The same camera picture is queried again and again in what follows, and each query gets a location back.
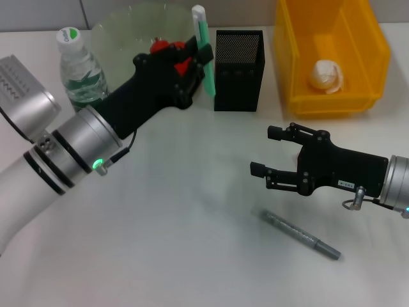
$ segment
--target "table surface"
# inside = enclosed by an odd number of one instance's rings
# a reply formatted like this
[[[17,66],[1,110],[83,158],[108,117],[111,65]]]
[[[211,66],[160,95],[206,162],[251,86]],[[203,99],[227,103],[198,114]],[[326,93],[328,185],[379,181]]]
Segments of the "table surface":
[[[370,204],[349,212],[341,206],[353,197],[346,191],[321,188],[304,198],[268,191],[250,176],[251,161],[295,170],[300,150],[266,136],[269,125],[295,119],[279,102],[272,28],[261,29],[258,112],[214,113],[200,89],[190,109],[154,116],[108,176],[89,175],[12,240],[0,259],[2,307],[407,306],[408,221]],[[330,131],[341,147],[408,157],[409,24],[382,29],[392,59],[375,107],[345,120],[297,122]],[[1,33],[0,45],[0,58],[16,55],[61,104],[52,129],[73,115],[54,32]],[[0,169],[30,148],[9,127],[0,138],[8,142]],[[328,260],[258,221],[257,206],[342,258]]]

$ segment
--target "pen holder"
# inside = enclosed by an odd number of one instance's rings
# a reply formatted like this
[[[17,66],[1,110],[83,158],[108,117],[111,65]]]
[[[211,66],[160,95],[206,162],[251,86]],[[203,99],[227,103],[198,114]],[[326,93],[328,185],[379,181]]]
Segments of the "pen holder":
[[[218,30],[215,111],[257,111],[265,64],[262,31]]]

